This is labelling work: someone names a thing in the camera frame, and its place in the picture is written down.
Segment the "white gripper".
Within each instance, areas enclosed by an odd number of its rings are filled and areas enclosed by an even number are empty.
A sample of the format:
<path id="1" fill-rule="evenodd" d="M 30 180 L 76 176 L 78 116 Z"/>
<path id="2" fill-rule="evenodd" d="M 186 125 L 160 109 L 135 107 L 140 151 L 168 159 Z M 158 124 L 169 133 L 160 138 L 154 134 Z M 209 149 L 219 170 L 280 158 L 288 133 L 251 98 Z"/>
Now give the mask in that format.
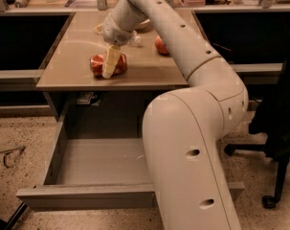
<path id="1" fill-rule="evenodd" d="M 127 13 L 113 11 L 93 31 L 98 35 L 102 34 L 104 41 L 112 44 L 106 50 L 102 65 L 102 76 L 110 79 L 122 54 L 120 46 L 125 45 L 132 36 L 133 23 Z"/>

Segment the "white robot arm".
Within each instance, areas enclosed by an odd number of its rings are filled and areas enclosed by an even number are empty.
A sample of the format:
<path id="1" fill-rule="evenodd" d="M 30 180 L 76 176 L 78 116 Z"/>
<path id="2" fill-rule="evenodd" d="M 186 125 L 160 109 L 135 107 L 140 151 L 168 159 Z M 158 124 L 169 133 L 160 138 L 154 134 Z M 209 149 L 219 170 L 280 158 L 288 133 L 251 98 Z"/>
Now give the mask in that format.
<path id="1" fill-rule="evenodd" d="M 246 87 L 234 69 L 167 0 L 120 0 L 104 19 L 102 74 L 149 20 L 188 85 L 155 98 L 143 119 L 145 158 L 165 230 L 241 230 L 216 142 L 243 119 Z"/>

